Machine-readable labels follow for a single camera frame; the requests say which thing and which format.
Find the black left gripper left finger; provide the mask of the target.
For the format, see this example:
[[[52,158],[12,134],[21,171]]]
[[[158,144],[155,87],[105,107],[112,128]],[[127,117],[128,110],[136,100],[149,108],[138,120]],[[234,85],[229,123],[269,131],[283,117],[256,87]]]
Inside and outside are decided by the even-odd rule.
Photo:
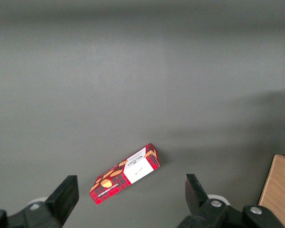
[[[78,200],[77,176],[69,175],[44,202],[30,203],[11,216],[0,209],[0,228],[61,228]]]

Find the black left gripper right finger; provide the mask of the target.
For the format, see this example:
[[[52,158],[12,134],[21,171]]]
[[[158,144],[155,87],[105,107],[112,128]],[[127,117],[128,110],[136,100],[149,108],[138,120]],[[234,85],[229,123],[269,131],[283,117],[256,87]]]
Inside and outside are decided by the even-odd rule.
[[[234,209],[218,196],[210,198],[194,174],[186,175],[185,199],[190,210],[179,228],[283,228],[284,225],[266,207],[246,205]]]

